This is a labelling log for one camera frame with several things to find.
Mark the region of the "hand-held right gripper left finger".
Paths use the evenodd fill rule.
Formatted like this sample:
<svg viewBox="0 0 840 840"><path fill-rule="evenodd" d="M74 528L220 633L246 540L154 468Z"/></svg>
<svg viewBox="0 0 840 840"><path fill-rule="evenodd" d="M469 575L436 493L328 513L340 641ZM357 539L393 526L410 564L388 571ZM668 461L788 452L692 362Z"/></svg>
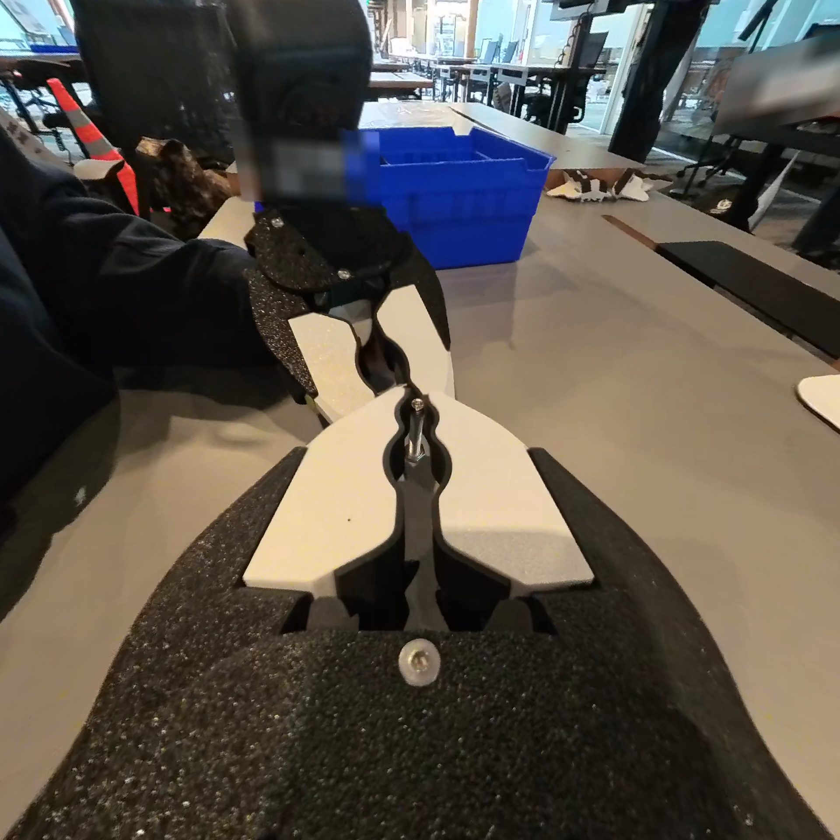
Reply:
<svg viewBox="0 0 840 840"><path fill-rule="evenodd" d="M391 452L405 436L396 386L306 448L243 575L247 587L376 601L403 562L403 504Z"/></svg>

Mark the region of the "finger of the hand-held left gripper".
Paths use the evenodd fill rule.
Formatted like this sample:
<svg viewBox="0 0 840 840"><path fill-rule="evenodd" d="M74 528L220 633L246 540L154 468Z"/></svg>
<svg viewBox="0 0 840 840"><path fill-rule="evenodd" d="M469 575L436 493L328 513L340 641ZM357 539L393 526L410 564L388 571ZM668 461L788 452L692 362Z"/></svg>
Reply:
<svg viewBox="0 0 840 840"><path fill-rule="evenodd" d="M376 398L361 373L361 344L348 322L311 312L291 319L290 328L316 390L307 402L323 422L339 421Z"/></svg>
<svg viewBox="0 0 840 840"><path fill-rule="evenodd" d="M452 355L415 286L389 291L374 322L402 382L421 395L441 392L456 397Z"/></svg>

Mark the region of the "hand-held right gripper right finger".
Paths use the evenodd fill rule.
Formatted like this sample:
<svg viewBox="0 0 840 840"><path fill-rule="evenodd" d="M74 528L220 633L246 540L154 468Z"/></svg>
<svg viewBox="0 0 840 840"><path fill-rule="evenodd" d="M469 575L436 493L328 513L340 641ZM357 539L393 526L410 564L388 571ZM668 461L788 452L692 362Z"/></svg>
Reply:
<svg viewBox="0 0 840 840"><path fill-rule="evenodd" d="M443 392L429 395L446 470L435 536L500 592L530 595L594 581L591 567L529 454L513 433Z"/></svg>

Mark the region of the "silver hex bolt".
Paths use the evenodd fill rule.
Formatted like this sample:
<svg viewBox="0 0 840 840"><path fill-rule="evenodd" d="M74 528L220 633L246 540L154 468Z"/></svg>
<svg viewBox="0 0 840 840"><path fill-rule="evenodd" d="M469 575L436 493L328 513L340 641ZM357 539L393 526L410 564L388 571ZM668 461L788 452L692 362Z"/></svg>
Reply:
<svg viewBox="0 0 840 840"><path fill-rule="evenodd" d="M422 397L414 397L408 414L408 428L405 442L405 460L411 466L418 465L428 456L424 433L426 403Z"/></svg>

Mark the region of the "blue plastic bin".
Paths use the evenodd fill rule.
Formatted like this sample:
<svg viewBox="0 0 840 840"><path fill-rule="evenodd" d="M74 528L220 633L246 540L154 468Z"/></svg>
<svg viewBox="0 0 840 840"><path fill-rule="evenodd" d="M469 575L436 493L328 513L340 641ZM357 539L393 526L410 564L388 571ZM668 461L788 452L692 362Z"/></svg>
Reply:
<svg viewBox="0 0 840 840"><path fill-rule="evenodd" d="M556 158L480 127L365 129L394 226L433 268L515 263Z"/></svg>

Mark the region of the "person's left forearm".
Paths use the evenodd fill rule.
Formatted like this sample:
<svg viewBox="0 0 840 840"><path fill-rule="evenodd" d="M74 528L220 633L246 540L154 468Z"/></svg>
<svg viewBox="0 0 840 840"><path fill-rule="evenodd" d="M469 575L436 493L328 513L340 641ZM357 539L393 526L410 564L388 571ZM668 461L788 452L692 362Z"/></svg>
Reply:
<svg viewBox="0 0 840 840"><path fill-rule="evenodd" d="M2 131L2 343L11 306L90 370L276 365L257 330L247 252L182 242L33 161Z"/></svg>

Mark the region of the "brown camouflage bag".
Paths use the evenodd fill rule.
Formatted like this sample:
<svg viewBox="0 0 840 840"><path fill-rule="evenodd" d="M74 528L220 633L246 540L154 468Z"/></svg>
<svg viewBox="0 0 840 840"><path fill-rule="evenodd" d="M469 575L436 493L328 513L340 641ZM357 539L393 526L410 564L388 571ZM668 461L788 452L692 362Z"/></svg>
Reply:
<svg viewBox="0 0 840 840"><path fill-rule="evenodd" d="M142 136L135 151L150 165L154 192L170 208L174 235L182 240L200 235L234 195L226 174L203 168L180 140Z"/></svg>

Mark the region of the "black mesh office chair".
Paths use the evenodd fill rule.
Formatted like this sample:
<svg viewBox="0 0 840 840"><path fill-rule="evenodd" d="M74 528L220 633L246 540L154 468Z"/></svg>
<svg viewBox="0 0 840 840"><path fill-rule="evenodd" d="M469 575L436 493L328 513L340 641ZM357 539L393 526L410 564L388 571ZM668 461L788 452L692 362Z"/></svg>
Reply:
<svg viewBox="0 0 840 840"><path fill-rule="evenodd" d="M76 40L112 142L179 140L233 162L235 111L221 2L74 1Z"/></svg>

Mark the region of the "row of dark desks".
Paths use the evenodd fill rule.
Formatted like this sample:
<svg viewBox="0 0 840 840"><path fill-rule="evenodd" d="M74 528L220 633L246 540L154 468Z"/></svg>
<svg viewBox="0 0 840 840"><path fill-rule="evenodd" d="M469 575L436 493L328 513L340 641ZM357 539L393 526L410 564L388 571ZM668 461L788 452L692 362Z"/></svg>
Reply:
<svg viewBox="0 0 840 840"><path fill-rule="evenodd" d="M559 132L567 124L583 122L591 79L603 71L605 42L606 33L586 36L576 66L412 56L410 69L374 70L367 99L420 100L428 93L437 102L483 103Z"/></svg>

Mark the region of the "orange traffic cone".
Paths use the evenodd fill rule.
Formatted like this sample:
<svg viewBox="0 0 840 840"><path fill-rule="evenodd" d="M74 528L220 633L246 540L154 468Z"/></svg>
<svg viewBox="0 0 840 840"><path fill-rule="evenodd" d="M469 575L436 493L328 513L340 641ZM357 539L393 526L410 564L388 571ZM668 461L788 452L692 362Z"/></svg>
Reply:
<svg viewBox="0 0 840 840"><path fill-rule="evenodd" d="M117 171L117 179L128 199L132 212L134 215L138 215L140 212L140 202L137 180L131 165L126 162L122 154L112 146L96 124L91 121L83 111L81 105L68 92L59 78L52 77L47 79L47 85L66 114L71 128L75 131L77 138L89 156L96 161L121 164Z"/></svg>

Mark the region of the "black bag white logo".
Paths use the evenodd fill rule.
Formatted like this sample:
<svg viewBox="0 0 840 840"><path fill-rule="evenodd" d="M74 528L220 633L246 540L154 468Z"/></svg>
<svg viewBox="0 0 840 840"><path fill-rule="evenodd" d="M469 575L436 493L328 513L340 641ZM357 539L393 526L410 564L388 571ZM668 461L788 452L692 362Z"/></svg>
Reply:
<svg viewBox="0 0 840 840"><path fill-rule="evenodd" d="M742 195L742 189L735 185L723 186L704 196L703 212L744 232L751 232L752 216L758 210L755 195Z"/></svg>

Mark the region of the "black flat mat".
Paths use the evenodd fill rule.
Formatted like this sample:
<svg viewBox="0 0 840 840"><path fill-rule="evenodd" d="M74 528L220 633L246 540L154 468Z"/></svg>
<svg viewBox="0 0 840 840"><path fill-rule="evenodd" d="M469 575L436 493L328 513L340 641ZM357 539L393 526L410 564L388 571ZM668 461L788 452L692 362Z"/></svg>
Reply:
<svg viewBox="0 0 840 840"><path fill-rule="evenodd" d="M834 297L719 241L659 243L654 251L838 361L839 301Z"/></svg>

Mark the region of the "black standing desk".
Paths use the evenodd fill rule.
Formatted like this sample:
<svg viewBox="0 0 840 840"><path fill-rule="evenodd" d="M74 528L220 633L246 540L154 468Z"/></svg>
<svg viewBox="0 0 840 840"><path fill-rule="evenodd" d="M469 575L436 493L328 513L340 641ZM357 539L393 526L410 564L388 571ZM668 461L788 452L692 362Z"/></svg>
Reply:
<svg viewBox="0 0 840 840"><path fill-rule="evenodd" d="M549 128L565 133L571 123L574 89L582 78L581 55L592 26L595 2L553 2L557 8L580 12L572 34L572 53L565 82L552 95ZM648 19L640 53L627 78L623 107L608 150L629 160L643 162L652 150L660 128L665 90L691 46L707 14L704 1L656 1Z"/></svg>

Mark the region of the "wooden desk black legs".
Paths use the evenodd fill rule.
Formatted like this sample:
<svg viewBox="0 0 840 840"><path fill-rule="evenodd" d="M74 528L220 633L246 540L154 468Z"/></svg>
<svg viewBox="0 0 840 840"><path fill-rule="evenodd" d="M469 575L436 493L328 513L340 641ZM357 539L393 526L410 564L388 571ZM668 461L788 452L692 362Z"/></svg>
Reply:
<svg viewBox="0 0 840 840"><path fill-rule="evenodd" d="M759 131L755 139L764 142L764 148L744 180L734 184L742 189L743 196L751 194L758 198L795 151L825 156L838 162L837 116L777 129L764 129ZM716 189L700 194L692 206L704 213L704 196ZM827 181L823 189L819 204L804 221L791 245L798 256L835 270L838 270L838 191L838 171L835 171L833 179Z"/></svg>

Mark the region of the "white sheet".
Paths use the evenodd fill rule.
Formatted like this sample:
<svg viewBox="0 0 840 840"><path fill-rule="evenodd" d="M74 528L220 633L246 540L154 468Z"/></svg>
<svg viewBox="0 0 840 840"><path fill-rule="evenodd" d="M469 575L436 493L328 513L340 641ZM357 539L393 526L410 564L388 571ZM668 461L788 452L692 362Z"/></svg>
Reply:
<svg viewBox="0 0 840 840"><path fill-rule="evenodd" d="M751 213L748 217L747 222L747 230L748 232L752 233L754 229L759 225L759 223L763 220L764 216L767 214L768 210L770 209L771 205L773 204L775 198L777 197L779 191L782 188L784 180L788 175L790 169L792 168L793 164L797 161L800 152L795 151L784 166L784 168L780 171L780 173L772 180L772 182L763 190L763 192L759 195L755 210Z"/></svg>

